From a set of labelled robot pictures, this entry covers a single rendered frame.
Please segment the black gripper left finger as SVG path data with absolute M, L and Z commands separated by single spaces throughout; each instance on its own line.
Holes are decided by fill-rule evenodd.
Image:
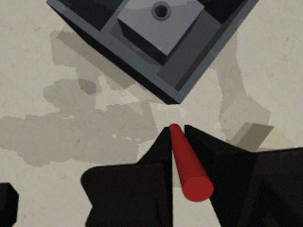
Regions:
M 151 148 L 136 163 L 93 166 L 80 179 L 92 205 L 95 201 L 129 198 L 158 200 L 162 224 L 173 227 L 172 147 L 165 127 Z

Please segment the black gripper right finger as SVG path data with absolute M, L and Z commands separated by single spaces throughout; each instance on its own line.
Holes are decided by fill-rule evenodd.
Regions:
M 209 201 L 221 227 L 246 227 L 264 176 L 303 171 L 303 147 L 250 152 L 190 125 L 184 129 L 214 185 Z

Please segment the red peg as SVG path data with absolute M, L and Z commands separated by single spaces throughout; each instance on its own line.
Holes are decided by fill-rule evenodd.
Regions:
M 171 147 L 183 195 L 189 201 L 206 201 L 212 196 L 214 185 L 208 178 L 180 126 L 178 124 L 171 124 L 169 125 L 169 129 Z

